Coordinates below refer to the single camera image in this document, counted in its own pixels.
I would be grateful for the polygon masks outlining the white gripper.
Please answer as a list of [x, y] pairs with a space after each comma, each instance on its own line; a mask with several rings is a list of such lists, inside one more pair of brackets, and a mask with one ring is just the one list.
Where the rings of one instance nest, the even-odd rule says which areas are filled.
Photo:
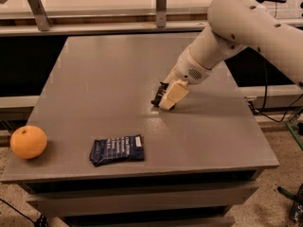
[[193, 59], [190, 48], [187, 47], [163, 81], [169, 87], [162, 97], [159, 107], [163, 110], [170, 110], [189, 93], [187, 84], [200, 84], [211, 73], [212, 70], [203, 68]]

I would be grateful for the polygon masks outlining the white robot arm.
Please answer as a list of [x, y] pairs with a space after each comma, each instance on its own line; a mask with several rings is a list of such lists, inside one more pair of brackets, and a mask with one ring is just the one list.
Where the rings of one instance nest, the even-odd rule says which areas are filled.
[[172, 109], [222, 61], [249, 47], [297, 86], [303, 84], [303, 31], [279, 22], [256, 0], [212, 0], [209, 26], [182, 52], [152, 104]]

